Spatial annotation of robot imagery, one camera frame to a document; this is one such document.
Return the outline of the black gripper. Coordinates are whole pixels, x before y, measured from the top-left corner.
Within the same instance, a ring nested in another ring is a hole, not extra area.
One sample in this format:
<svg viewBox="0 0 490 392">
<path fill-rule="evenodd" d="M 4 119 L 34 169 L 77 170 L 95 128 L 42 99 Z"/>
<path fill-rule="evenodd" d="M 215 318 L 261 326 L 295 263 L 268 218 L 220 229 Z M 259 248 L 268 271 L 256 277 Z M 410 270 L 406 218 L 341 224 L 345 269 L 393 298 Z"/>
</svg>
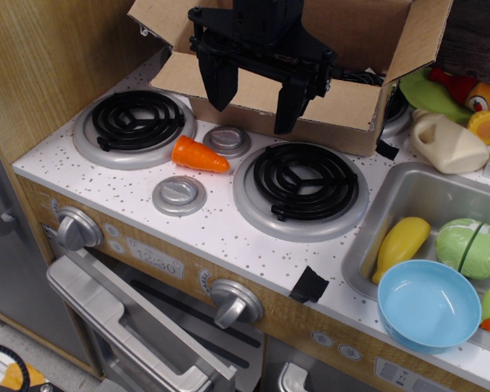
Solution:
<svg viewBox="0 0 490 392">
<path fill-rule="evenodd" d="M 304 27 L 303 1 L 233 1 L 230 9 L 196 6 L 191 49 L 209 102 L 223 111 L 245 69 L 283 83 L 274 133 L 290 133 L 305 111 L 307 96 L 325 96 L 337 54 Z"/>
</svg>

